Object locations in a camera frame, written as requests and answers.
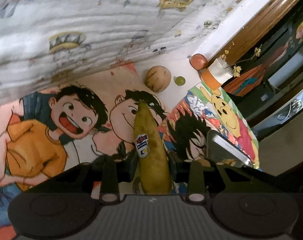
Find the metal tray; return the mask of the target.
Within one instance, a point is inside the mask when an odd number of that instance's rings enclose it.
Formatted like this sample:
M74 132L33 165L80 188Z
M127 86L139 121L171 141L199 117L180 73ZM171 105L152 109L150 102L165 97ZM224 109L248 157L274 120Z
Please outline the metal tray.
M248 166L253 168L251 159L220 133L210 130L206 139L207 157L215 163L228 164L233 167Z

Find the colourful cartoon table mat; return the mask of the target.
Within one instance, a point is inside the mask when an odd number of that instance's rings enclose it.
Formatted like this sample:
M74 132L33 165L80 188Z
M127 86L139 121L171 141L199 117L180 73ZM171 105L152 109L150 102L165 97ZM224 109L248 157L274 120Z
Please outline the colourful cartoon table mat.
M21 192L83 162L132 160L140 101L148 104L165 149L182 160L204 159L213 129L259 167L258 141L222 88L198 83L169 109L134 64L125 64L0 106L0 239L15 236L7 210Z

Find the yellow banana with sticker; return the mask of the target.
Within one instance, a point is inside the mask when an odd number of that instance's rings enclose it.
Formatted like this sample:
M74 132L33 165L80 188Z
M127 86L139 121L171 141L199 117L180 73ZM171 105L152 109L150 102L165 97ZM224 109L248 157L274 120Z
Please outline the yellow banana with sticker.
M138 103L134 120L134 143L144 193L169 194L172 180L168 159L155 119L148 104L144 101Z

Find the red apple by jar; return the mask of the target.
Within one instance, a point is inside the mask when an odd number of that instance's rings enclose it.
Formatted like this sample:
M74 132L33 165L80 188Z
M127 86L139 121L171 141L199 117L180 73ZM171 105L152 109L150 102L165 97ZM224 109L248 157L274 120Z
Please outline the red apple by jar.
M202 70L207 68L208 66L208 60L207 58L202 54L194 54L190 58L190 64L195 70Z

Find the painting of orange dress woman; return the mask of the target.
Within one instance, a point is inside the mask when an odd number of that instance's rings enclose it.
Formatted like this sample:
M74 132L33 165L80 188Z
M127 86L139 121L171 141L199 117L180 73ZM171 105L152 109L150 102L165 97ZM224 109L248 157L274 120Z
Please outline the painting of orange dress woman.
M224 90L233 96L245 96L302 43L303 18L286 23L270 39L262 42L261 51L257 51L252 60L237 63L242 68L240 77L225 85Z

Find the yellow dried flowers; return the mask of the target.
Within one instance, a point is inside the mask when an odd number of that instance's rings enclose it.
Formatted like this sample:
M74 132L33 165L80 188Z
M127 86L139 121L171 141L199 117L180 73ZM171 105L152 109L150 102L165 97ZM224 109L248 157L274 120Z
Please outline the yellow dried flowers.
M262 44L259 47L255 47L254 51L252 52L252 54L249 57L246 57L244 59L240 58L234 64L229 64L226 61L227 60L227 55L229 53L228 50L225 50L224 53L219 56L219 59L222 60L224 63L226 63L228 65L227 67L225 67L225 69L232 70L232 76L233 77L240 77L242 68L239 64L243 63L243 62L252 61L253 59L260 57L261 48L262 48Z

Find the beige round melon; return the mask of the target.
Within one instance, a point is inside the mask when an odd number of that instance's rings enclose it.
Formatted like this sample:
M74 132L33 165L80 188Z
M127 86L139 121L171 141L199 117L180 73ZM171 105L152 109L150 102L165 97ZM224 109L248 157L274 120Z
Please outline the beige round melon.
M144 84L153 92L164 91L171 83L172 75L169 69L164 66L153 66L148 70Z

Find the small green lime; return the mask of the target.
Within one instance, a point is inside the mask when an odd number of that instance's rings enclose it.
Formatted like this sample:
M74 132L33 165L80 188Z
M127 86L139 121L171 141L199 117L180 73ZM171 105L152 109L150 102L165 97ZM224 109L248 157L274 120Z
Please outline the small green lime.
M175 77L174 82L178 86L183 86L186 83L186 79L183 76L177 76Z

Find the white cartoon print cloth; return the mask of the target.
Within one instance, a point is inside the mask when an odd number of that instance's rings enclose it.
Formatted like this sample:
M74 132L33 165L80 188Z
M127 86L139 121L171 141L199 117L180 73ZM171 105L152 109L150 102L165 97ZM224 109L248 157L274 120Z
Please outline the white cartoon print cloth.
M0 0L0 104L184 46L245 0Z

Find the brown wooden door frame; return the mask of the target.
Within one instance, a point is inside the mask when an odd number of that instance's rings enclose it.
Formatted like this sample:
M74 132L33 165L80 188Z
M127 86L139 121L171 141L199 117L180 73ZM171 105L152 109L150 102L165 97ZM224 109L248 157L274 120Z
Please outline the brown wooden door frame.
M269 0L252 19L241 27L209 63L228 50L227 63L233 64L266 35L300 0Z

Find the orange white flower jar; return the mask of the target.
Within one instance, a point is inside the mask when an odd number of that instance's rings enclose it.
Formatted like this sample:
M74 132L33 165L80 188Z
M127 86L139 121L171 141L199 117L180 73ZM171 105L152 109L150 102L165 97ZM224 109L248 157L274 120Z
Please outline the orange white flower jar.
M216 90L233 76L232 68L219 57L201 73L200 78L207 87Z

